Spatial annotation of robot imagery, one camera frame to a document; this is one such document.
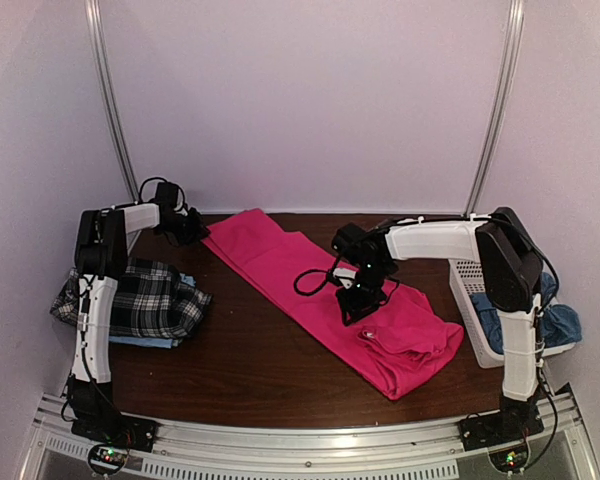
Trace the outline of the pink shirt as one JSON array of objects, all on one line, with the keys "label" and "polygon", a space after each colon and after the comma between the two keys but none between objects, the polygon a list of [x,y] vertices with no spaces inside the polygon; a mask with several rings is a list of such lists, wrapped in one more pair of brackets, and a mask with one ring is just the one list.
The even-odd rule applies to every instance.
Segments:
[{"label": "pink shirt", "polygon": [[325,270],[333,256],[300,232],[286,232],[259,209],[210,226],[205,245],[306,332],[391,400],[428,382],[449,364],[463,328],[436,316],[420,291],[388,281],[390,299],[344,325],[333,285],[313,296],[293,288],[301,273]]}]

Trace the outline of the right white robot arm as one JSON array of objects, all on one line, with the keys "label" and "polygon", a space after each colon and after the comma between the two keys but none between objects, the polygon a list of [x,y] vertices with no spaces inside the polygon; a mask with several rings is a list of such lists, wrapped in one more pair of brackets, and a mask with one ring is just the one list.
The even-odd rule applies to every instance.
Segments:
[{"label": "right white robot arm", "polygon": [[346,326],[388,301],[382,288],[401,261],[446,259],[479,264],[503,339],[503,412],[494,417],[492,430],[499,440],[510,442],[530,426],[528,408],[535,401],[543,349],[538,323],[544,309],[544,259],[511,208],[458,219],[385,221],[370,230],[349,223],[337,230],[331,246],[338,261],[357,269],[336,291]]}]

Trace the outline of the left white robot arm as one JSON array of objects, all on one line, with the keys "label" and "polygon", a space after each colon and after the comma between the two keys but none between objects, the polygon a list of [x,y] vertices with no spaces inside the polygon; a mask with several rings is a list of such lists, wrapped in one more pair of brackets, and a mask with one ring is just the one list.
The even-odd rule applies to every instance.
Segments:
[{"label": "left white robot arm", "polygon": [[131,233],[152,231],[175,247],[209,234],[179,185],[163,177],[149,181],[155,186],[149,200],[82,213],[74,266],[51,309],[76,329],[68,404],[103,444],[124,433],[111,393],[110,342],[172,348],[194,334],[212,303],[211,294],[174,266],[130,257]]}]

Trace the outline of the white plastic laundry basket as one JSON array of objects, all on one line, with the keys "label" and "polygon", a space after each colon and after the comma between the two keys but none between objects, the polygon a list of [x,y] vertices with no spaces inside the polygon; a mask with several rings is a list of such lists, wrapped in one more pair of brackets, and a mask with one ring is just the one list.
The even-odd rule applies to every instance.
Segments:
[{"label": "white plastic laundry basket", "polygon": [[[504,365],[502,327],[498,311],[486,295],[482,269],[470,261],[449,261],[449,284],[468,332],[477,362],[489,369]],[[558,355],[582,340],[578,313],[553,299],[541,323],[544,357]]]}]

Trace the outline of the blue denim garment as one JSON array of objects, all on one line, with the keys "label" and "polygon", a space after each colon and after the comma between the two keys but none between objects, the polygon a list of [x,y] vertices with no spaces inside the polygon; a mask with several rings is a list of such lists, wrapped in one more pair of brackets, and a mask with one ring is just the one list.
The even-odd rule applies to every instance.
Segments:
[{"label": "blue denim garment", "polygon": [[[502,329],[496,308],[480,284],[467,284],[466,290],[484,334],[488,351],[502,358]],[[555,302],[549,304],[544,311],[540,331],[545,345],[544,357],[568,351],[582,340],[579,315],[572,307],[565,304]]]}]

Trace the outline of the right round circuit board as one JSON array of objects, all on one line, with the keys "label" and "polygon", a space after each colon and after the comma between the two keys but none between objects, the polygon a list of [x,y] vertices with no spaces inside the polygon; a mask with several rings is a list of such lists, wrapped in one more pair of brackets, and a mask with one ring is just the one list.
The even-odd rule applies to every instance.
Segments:
[{"label": "right round circuit board", "polygon": [[491,450],[489,461],[496,471],[504,474],[515,474],[523,470],[530,458],[530,450],[526,444],[509,446]]}]

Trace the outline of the round circuit board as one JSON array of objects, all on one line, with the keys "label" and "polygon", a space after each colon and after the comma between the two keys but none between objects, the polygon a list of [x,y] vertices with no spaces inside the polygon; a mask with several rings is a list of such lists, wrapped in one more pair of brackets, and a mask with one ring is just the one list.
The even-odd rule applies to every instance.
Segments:
[{"label": "round circuit board", "polygon": [[96,475],[111,476],[126,466],[128,458],[128,449],[100,443],[89,449],[86,462]]},{"label": "round circuit board", "polygon": [[515,474],[523,470],[530,458],[530,450],[526,444],[509,446],[491,450],[489,461],[496,471],[504,474]]}]

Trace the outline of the left round circuit board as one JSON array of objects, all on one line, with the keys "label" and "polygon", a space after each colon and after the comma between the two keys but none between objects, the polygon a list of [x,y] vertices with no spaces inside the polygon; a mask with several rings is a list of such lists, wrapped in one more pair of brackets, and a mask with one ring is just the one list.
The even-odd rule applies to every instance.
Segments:
[{"label": "left round circuit board", "polygon": [[96,475],[111,476],[126,466],[128,458],[128,449],[100,443],[89,449],[86,462]]}]

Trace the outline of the front aluminium rail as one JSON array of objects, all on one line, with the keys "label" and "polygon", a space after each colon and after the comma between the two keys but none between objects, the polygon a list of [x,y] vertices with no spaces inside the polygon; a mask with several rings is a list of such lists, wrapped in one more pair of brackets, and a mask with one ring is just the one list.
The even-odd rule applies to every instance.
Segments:
[{"label": "front aluminium rail", "polygon": [[[132,451],[111,479],[600,479],[571,393],[554,397],[558,426],[523,475],[491,463],[495,449],[467,450],[465,417],[374,427],[241,428],[156,419],[151,452]],[[103,479],[86,462],[95,442],[71,433],[63,400],[43,394],[16,479]]]}]

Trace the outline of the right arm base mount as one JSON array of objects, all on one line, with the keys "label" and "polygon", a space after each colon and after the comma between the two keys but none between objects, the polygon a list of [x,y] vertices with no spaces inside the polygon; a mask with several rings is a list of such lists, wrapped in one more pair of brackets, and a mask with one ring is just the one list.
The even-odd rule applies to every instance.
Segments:
[{"label": "right arm base mount", "polygon": [[470,414],[458,422],[458,430],[465,451],[490,448],[542,433],[544,424],[537,414],[524,419],[511,412]]}]

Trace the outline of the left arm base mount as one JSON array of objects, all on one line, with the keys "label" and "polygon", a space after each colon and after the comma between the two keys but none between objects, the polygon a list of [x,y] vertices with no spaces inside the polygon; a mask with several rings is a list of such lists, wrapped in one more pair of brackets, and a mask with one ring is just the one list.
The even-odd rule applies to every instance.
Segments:
[{"label": "left arm base mount", "polygon": [[157,430],[156,421],[128,415],[78,418],[71,427],[71,432],[76,436],[148,453],[153,450]]}]

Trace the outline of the left aluminium frame post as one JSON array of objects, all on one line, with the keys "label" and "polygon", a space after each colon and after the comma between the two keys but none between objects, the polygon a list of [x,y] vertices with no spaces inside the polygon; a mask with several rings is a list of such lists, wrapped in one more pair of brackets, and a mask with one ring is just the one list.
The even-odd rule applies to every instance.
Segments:
[{"label": "left aluminium frame post", "polygon": [[139,199],[139,185],[130,160],[129,150],[124,135],[114,84],[111,75],[105,33],[102,22],[100,2],[84,1],[87,28],[91,43],[92,55],[102,96],[106,123],[111,136],[116,159],[121,171],[122,180],[133,201]]}]

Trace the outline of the aluminium frame post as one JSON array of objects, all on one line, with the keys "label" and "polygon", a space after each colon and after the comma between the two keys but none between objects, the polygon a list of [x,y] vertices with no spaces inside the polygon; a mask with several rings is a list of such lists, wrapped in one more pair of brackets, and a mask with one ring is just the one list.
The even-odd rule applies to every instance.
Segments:
[{"label": "aluminium frame post", "polygon": [[87,28],[91,43],[92,55],[102,96],[106,123],[111,136],[116,159],[121,171],[122,180],[133,201],[139,199],[139,185],[130,160],[129,150],[124,135],[114,84],[111,75],[105,33],[102,22],[100,2],[84,1]]},{"label": "aluminium frame post", "polygon": [[509,2],[509,13],[506,22],[503,51],[493,104],[481,147],[478,166],[465,205],[465,216],[476,211],[476,207],[478,206],[486,185],[489,169],[495,158],[498,140],[506,114],[507,103],[511,94],[518,64],[524,31],[525,10],[525,1],[511,0]]}]

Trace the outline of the right aluminium frame post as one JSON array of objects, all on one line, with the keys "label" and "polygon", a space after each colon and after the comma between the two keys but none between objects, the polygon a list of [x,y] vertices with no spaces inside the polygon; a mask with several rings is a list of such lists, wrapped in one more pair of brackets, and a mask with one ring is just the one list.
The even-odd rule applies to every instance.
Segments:
[{"label": "right aluminium frame post", "polygon": [[489,169],[495,158],[498,140],[506,114],[507,103],[511,94],[518,64],[524,31],[525,10],[525,1],[511,0],[509,2],[509,13],[506,22],[503,51],[493,104],[481,147],[478,166],[465,205],[465,216],[476,211],[476,207],[478,206],[486,185]]}]

